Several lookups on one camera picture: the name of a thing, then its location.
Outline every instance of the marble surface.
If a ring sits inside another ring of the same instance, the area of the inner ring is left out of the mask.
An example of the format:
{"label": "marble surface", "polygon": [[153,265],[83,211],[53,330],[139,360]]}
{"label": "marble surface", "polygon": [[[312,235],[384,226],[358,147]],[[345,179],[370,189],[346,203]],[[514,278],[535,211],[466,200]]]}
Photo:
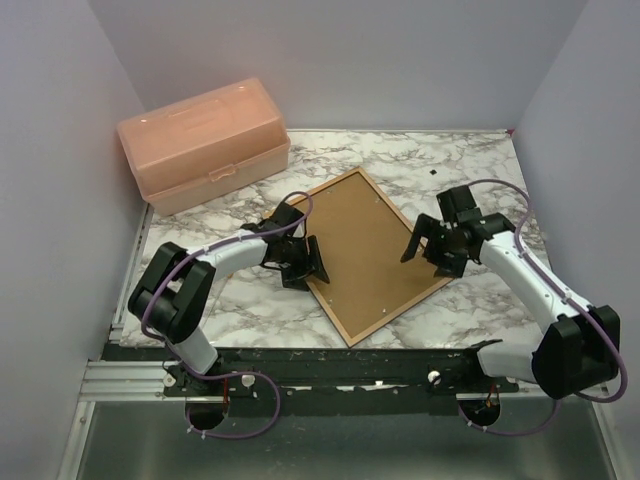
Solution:
{"label": "marble surface", "polygon": [[[158,246],[203,245],[257,221],[287,193],[309,190],[362,166],[415,221],[420,212],[440,217],[435,195],[480,178],[524,186],[513,144],[505,133],[291,132],[289,168],[205,205],[171,216],[154,215],[148,226],[133,285]],[[515,221],[524,204],[501,186],[473,192],[483,212],[500,211]],[[524,239],[546,262],[535,223]],[[152,346],[128,312],[120,344]],[[285,290],[276,272],[259,267],[214,285],[201,324],[216,346],[336,348],[345,343],[310,293]],[[542,337],[518,298],[484,266],[469,265],[456,279],[354,348],[464,347],[489,338],[536,341]]]}

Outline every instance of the cork board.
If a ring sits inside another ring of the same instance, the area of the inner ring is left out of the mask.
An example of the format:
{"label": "cork board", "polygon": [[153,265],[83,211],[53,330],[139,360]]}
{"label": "cork board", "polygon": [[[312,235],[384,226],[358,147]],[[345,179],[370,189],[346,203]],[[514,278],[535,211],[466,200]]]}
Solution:
{"label": "cork board", "polygon": [[[330,284],[307,284],[345,342],[353,346],[451,281],[416,255],[400,263],[413,226],[362,168],[311,190],[307,221]],[[292,202],[304,211],[306,200]]]}

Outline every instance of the screw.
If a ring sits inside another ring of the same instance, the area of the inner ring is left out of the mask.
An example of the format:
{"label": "screw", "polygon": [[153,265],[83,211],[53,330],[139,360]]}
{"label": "screw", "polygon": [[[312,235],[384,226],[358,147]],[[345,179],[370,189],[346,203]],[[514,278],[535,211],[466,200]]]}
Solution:
{"label": "screw", "polygon": [[240,381],[242,382],[242,385],[249,388],[254,383],[256,383],[256,377],[254,377],[253,375],[243,375]]}
{"label": "screw", "polygon": [[167,373],[162,379],[162,384],[165,387],[173,387],[176,384],[176,379],[173,377],[173,375]]}
{"label": "screw", "polygon": [[427,380],[429,380],[429,383],[433,386],[439,385],[440,382],[442,381],[442,377],[440,376],[440,372],[437,370],[431,370],[428,374],[427,374]]}

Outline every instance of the translucent storage box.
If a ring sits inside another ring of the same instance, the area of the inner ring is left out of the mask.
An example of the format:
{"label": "translucent storage box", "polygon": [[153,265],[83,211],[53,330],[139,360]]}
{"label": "translucent storage box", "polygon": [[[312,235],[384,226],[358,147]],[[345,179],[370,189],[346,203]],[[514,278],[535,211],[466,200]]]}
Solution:
{"label": "translucent storage box", "polygon": [[171,215],[287,167],[282,114],[252,78],[118,124],[142,197]]}

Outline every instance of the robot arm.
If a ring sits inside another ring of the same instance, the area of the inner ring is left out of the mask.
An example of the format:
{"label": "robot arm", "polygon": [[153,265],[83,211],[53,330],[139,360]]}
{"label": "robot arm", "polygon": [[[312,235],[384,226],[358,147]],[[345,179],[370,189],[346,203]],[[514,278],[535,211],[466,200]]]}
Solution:
{"label": "robot arm", "polygon": [[[461,277],[468,260],[486,265],[522,300],[544,335],[538,345],[497,341],[477,346],[485,375],[537,383],[554,399],[615,378],[615,358],[566,298],[588,311],[618,348],[620,320],[610,307],[595,308],[576,295],[524,246],[544,279],[523,258],[511,222],[501,214],[483,216],[468,186],[439,194],[438,202],[443,221],[421,214],[402,261],[413,258],[420,239],[426,237],[423,256],[441,275]],[[549,280],[564,294],[551,288]]]}
{"label": "robot arm", "polygon": [[[329,283],[316,237],[306,237],[304,223],[286,229],[302,216],[295,207],[281,202],[271,217],[258,224],[243,225],[235,235],[220,241],[219,247],[206,250],[198,255],[199,259],[192,258],[151,306],[148,326],[192,370],[208,372],[218,352],[207,341],[199,323],[214,282],[238,270],[262,266],[278,270],[285,288],[307,290],[305,278],[309,275]],[[163,244],[129,298],[128,310],[142,320],[162,282],[176,265],[197,251],[202,248]]]}

